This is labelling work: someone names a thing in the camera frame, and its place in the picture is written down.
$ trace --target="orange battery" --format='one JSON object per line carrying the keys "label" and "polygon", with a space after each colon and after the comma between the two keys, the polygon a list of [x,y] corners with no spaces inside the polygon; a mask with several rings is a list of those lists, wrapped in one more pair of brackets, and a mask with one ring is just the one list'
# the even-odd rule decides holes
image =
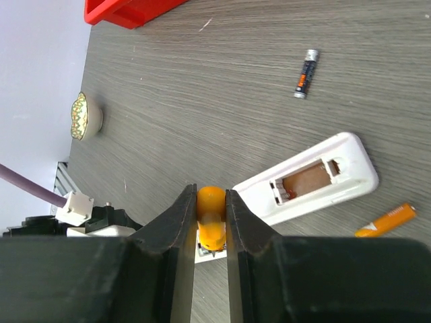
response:
{"label": "orange battery", "polygon": [[395,210],[386,213],[377,220],[359,229],[355,236],[358,238],[379,237],[397,226],[410,221],[416,216],[416,210],[409,203],[404,203]]}
{"label": "orange battery", "polygon": [[206,250],[223,250],[226,243],[225,199],[224,189],[217,186],[205,186],[197,193],[199,242]]}

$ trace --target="red plastic box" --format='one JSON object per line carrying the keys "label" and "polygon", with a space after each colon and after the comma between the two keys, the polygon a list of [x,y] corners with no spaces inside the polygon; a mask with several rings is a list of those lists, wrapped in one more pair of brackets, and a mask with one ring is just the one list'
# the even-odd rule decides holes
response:
{"label": "red plastic box", "polygon": [[133,29],[187,0],[86,0],[84,19],[95,25],[102,20]]}

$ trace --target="white wall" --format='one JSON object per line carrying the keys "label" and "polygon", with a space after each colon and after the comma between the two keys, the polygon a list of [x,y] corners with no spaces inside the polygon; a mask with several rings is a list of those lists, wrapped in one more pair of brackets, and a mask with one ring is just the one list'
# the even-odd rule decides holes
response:
{"label": "white wall", "polygon": [[[89,36],[84,0],[0,1],[0,163],[50,190],[69,156]],[[49,210],[0,180],[0,229]]]}

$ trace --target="wood grain table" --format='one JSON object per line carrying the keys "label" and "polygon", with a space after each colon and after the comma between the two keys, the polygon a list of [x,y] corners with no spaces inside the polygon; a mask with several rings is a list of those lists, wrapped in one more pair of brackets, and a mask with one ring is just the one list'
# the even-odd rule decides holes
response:
{"label": "wood grain table", "polygon": [[[137,30],[93,27],[82,89],[105,121],[73,142],[72,178],[145,224],[187,183],[231,188],[351,131],[378,190],[277,230],[351,236],[409,201],[418,218],[387,236],[431,244],[431,3],[352,3],[190,0]],[[322,55],[300,100],[309,48]],[[226,260],[197,265],[192,322],[229,322]]]}

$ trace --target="patterned bowl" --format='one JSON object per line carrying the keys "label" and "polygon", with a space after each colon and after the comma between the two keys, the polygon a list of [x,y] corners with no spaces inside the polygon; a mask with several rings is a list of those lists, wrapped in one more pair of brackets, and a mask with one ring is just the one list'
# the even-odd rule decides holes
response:
{"label": "patterned bowl", "polygon": [[103,113],[95,101],[88,98],[83,92],[78,94],[71,109],[72,138],[87,140],[93,137],[102,128]]}

